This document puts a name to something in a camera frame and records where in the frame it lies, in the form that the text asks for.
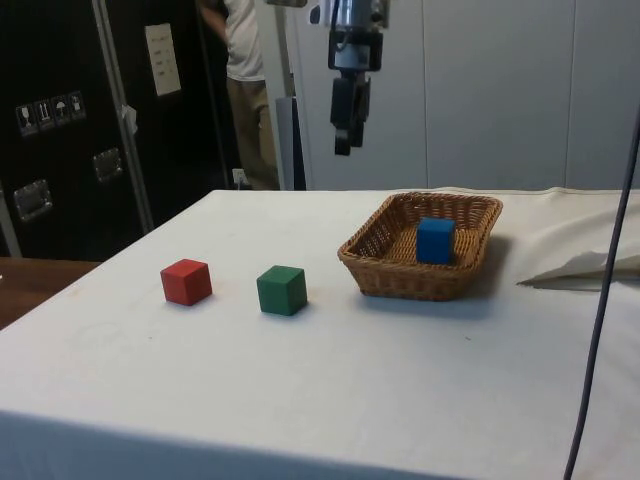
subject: white wall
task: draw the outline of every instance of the white wall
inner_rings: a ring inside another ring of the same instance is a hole
[[[288,11],[308,185],[618,188],[638,0],[392,0],[365,146],[333,155],[328,32]]]
[[[290,9],[289,53],[296,80],[307,185],[315,189],[385,189],[427,183],[425,79],[421,0],[396,1],[395,29],[385,35],[384,67],[372,75],[371,116],[364,148],[333,154],[328,30],[308,23],[305,9]]]
[[[567,185],[620,188],[640,103],[640,1],[578,0],[571,97]]]

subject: black cable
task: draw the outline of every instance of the black cable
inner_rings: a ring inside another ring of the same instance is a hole
[[[609,256],[602,279],[602,290],[600,291],[600,301],[598,303],[598,313],[596,314],[595,325],[593,326],[593,335],[591,337],[591,347],[589,348],[589,357],[587,359],[587,371],[584,378],[584,388],[582,390],[582,402],[580,403],[580,411],[578,413],[578,423],[576,431],[573,435],[573,443],[571,444],[571,452],[569,453],[569,461],[564,472],[564,480],[571,480],[573,469],[576,466],[578,451],[580,450],[580,441],[584,432],[584,425],[587,420],[587,412],[589,410],[589,399],[591,397],[591,387],[593,385],[593,373],[596,366],[596,356],[598,355],[598,344],[600,343],[600,334],[602,333],[602,324],[604,323],[604,315],[607,310],[607,301],[609,300],[609,290],[613,279],[613,267],[618,254],[618,244],[620,243],[620,234],[622,233],[622,224],[624,223],[627,204],[629,203],[629,195],[633,186],[633,176],[635,174],[636,163],[638,159],[638,148],[640,147],[640,107],[636,117],[636,125],[633,133],[633,141],[631,143],[631,153],[627,164],[627,172],[625,174],[622,187],[622,195],[620,196],[620,205],[616,214],[616,221],[613,226],[613,235],[611,236],[611,245],[609,246]]]

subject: white paper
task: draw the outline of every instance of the white paper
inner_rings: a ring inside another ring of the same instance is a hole
[[[554,290],[599,291],[615,210],[577,216],[531,239],[520,259],[518,284]],[[640,285],[640,210],[627,210],[614,281]]]
[[[181,90],[180,75],[176,63],[176,54],[173,48],[173,36],[171,25],[151,25],[145,27],[149,58],[153,80],[156,84],[158,96]]]

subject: door frame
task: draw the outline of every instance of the door frame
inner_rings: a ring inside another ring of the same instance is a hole
[[[118,65],[118,57],[116,56],[115,44],[113,43],[113,32],[109,23],[109,14],[107,13],[107,4],[105,0],[91,0],[93,12],[100,38],[100,47],[102,57],[111,87],[111,97],[113,99],[113,107],[118,117],[118,129],[120,130],[120,138],[123,145],[123,156],[128,166],[131,185],[138,207],[138,216],[142,233],[146,235],[153,230],[153,217],[151,216],[151,207],[147,196],[144,177],[142,176],[142,168],[140,166],[140,158],[138,157],[138,149],[136,148],[133,132],[129,127],[129,122],[123,115],[124,108],[128,106],[124,93],[124,84],[120,75],[120,66]]]
[[[2,182],[0,181],[0,232],[4,235],[5,243],[9,249],[9,255],[12,257],[22,257],[20,250],[20,244],[18,243],[18,237],[16,231],[13,228],[13,222],[11,221],[11,215],[9,214],[9,208],[7,207],[7,201],[4,195],[4,189],[2,188]]]

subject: metal handle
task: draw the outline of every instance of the metal handle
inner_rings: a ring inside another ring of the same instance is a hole
[[[93,157],[93,169],[96,178],[102,184],[110,182],[122,175],[122,158],[120,150],[112,148]]]
[[[24,223],[40,217],[53,208],[53,200],[46,180],[35,182],[13,192],[18,216]]]

